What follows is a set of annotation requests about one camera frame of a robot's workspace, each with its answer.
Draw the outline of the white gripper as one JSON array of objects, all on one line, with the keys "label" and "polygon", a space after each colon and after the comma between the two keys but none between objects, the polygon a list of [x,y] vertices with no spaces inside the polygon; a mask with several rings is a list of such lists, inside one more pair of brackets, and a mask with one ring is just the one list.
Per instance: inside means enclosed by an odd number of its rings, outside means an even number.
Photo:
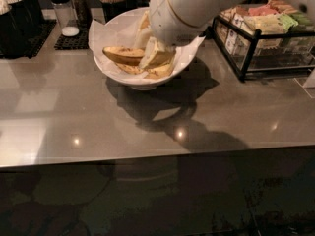
[{"label": "white gripper", "polygon": [[200,35],[211,18],[210,1],[150,0],[134,41],[135,48],[146,47],[139,68],[147,70],[168,63],[176,53],[172,46],[187,45]]}]

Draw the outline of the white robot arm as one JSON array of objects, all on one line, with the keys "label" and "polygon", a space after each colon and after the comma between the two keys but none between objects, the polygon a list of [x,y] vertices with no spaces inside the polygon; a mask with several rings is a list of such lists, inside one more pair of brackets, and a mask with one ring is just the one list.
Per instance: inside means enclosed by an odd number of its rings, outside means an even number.
[{"label": "white robot arm", "polygon": [[[220,12],[245,0],[150,0],[153,36],[169,46],[189,44]],[[284,0],[315,22],[315,0]]]}]

